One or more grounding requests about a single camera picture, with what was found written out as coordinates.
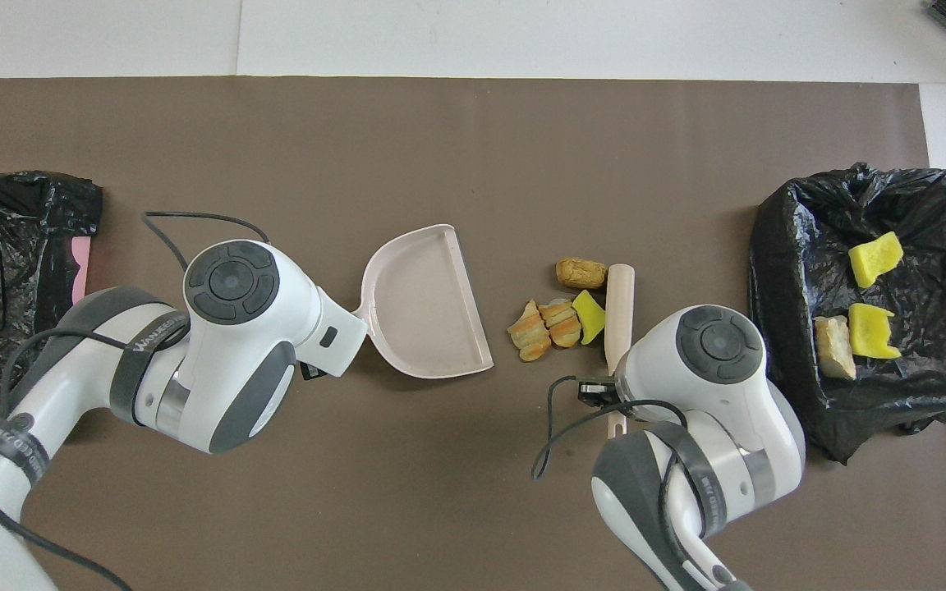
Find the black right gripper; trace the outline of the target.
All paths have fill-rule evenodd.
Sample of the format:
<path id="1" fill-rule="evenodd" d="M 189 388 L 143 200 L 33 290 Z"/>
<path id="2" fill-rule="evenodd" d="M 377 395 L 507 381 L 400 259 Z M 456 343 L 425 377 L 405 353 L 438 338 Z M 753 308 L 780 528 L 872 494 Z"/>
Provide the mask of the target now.
<path id="1" fill-rule="evenodd" d="M 586 406 L 612 406 L 620 399 L 612 377 L 577 377 L 577 397 Z"/>

